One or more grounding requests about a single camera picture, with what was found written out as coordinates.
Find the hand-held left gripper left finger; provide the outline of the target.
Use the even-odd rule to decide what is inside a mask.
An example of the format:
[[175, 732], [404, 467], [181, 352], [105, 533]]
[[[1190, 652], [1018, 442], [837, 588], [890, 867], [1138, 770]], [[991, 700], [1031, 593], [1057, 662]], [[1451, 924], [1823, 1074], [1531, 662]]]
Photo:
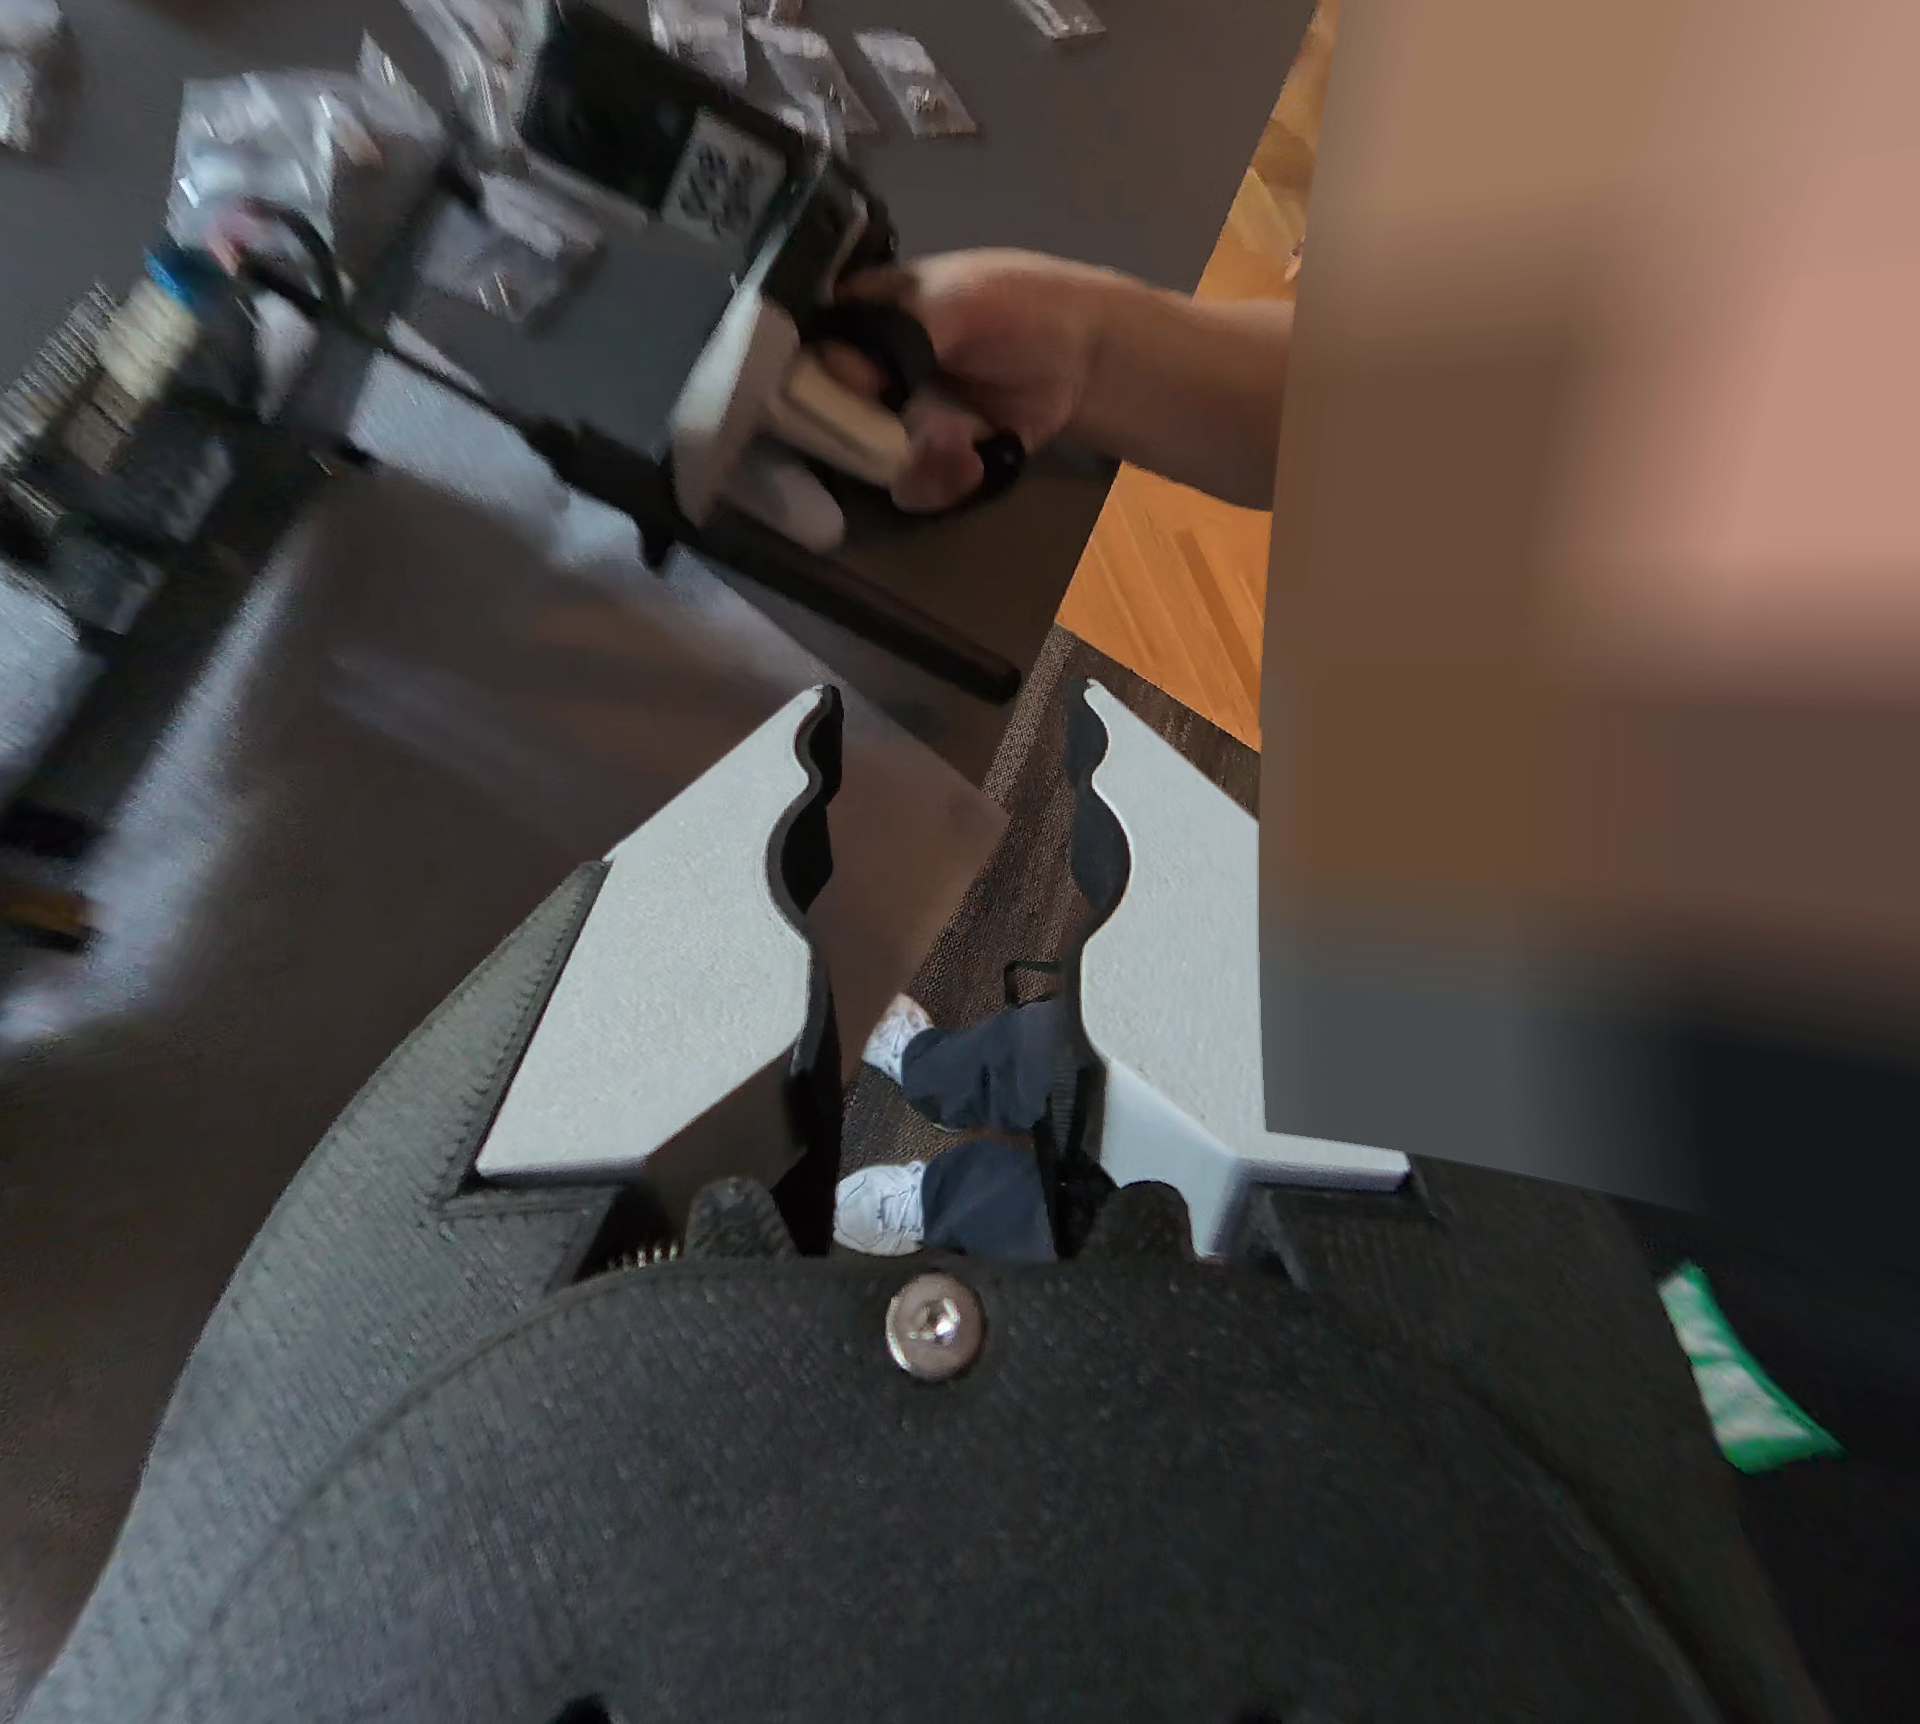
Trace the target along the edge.
[[806, 686], [596, 861], [481, 1184], [633, 1189], [674, 1229], [710, 1184], [799, 1193], [842, 1102], [810, 910], [845, 726]]

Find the black electronics chassis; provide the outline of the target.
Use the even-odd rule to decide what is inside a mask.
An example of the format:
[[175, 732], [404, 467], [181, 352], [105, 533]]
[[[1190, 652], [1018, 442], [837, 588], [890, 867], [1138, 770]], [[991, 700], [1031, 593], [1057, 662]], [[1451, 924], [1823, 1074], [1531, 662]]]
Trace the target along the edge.
[[244, 312], [199, 324], [140, 262], [93, 287], [5, 390], [5, 853], [96, 847], [326, 481], [362, 467], [352, 420], [459, 151], [377, 186], [348, 239], [243, 189], [170, 236], [214, 256]]

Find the white sneaker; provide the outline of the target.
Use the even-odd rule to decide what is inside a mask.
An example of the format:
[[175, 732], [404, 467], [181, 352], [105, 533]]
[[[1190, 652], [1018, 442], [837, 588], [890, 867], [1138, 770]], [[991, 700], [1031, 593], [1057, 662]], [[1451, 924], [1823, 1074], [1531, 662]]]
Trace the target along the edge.
[[877, 1161], [834, 1185], [831, 1241], [869, 1257], [908, 1257], [924, 1247], [924, 1177], [929, 1164]]
[[865, 1042], [861, 1051], [863, 1067], [880, 1074], [901, 1087], [905, 1059], [913, 1043], [935, 1027], [935, 1017], [918, 999], [905, 992], [894, 994]]

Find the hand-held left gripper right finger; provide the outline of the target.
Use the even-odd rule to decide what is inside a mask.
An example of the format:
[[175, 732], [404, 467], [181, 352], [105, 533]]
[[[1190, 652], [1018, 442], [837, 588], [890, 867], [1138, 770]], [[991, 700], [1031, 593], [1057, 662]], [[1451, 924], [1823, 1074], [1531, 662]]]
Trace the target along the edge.
[[1404, 1191], [1402, 1151], [1269, 1123], [1257, 818], [1100, 680], [1070, 704], [1064, 770], [1097, 1165], [1177, 1189], [1205, 1257], [1230, 1255], [1255, 1189]]

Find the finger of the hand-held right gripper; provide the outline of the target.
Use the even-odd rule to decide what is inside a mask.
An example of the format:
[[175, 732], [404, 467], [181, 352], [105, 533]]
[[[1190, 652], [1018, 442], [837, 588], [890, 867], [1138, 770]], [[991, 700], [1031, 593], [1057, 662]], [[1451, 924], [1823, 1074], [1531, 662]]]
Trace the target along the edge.
[[668, 466], [680, 511], [712, 521], [724, 508], [788, 521], [799, 469], [762, 436], [801, 354], [792, 315], [759, 287], [738, 287], [668, 416]]

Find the person's right forearm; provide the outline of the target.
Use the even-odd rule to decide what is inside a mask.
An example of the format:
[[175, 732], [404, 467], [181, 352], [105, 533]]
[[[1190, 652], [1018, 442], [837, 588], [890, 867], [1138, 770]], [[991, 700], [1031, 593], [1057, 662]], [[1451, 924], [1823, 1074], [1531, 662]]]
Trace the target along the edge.
[[1297, 305], [1104, 274], [1074, 431], [1108, 458], [1243, 511], [1275, 504]]

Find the black precision screwdriver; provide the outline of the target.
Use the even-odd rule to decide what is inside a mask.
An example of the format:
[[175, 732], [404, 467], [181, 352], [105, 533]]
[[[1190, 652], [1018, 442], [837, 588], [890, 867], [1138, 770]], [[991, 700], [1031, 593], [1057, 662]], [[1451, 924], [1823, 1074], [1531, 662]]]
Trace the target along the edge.
[[803, 545], [732, 505], [721, 505], [709, 521], [696, 521], [684, 511], [663, 462], [643, 456], [596, 426], [531, 416], [504, 405], [348, 314], [336, 315], [334, 324], [373, 354], [501, 422], [568, 490], [627, 516], [637, 528], [647, 567], [663, 569], [673, 553], [686, 551], [822, 616], [975, 702], [1004, 705], [1018, 695], [1024, 676], [1017, 664], [853, 572], [832, 553]]

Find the teal plastic part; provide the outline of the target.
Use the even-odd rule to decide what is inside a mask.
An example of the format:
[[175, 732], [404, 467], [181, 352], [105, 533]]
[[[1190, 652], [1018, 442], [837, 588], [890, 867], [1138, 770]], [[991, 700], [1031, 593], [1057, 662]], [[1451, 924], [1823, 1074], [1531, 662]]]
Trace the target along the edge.
[[243, 286], [205, 247], [182, 245], [173, 236], [160, 236], [144, 249], [143, 265], [157, 290], [203, 326], [248, 310]]

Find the person's dark blue pants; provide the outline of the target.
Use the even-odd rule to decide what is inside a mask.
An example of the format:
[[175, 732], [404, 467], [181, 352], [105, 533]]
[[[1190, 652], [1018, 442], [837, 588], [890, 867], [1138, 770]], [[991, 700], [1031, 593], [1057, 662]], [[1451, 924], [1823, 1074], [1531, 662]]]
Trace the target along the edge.
[[921, 1168], [918, 1241], [1006, 1263], [1057, 1259], [1051, 1102], [1066, 1056], [1064, 1007], [1042, 997], [960, 1027], [918, 1032], [901, 1089], [927, 1121], [960, 1136]]

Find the person's black jacket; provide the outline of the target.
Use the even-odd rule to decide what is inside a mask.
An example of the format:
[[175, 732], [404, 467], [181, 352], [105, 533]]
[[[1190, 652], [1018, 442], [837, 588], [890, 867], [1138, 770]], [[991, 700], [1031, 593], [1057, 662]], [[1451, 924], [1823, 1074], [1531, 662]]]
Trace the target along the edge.
[[1916, 1282], [1620, 1210], [1816, 1685], [1836, 1720], [1915, 1722]]

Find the person's right hand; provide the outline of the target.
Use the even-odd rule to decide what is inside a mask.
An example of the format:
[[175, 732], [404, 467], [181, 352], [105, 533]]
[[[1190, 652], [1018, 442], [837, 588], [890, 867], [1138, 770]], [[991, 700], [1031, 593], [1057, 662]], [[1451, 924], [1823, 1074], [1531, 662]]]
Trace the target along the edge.
[[1092, 397], [1106, 314], [1129, 287], [1120, 272], [1018, 247], [951, 249], [845, 281], [842, 303], [901, 310], [932, 349], [931, 379], [902, 417], [894, 505], [958, 509], [988, 481], [983, 442], [1009, 434], [1031, 452], [1069, 430]]

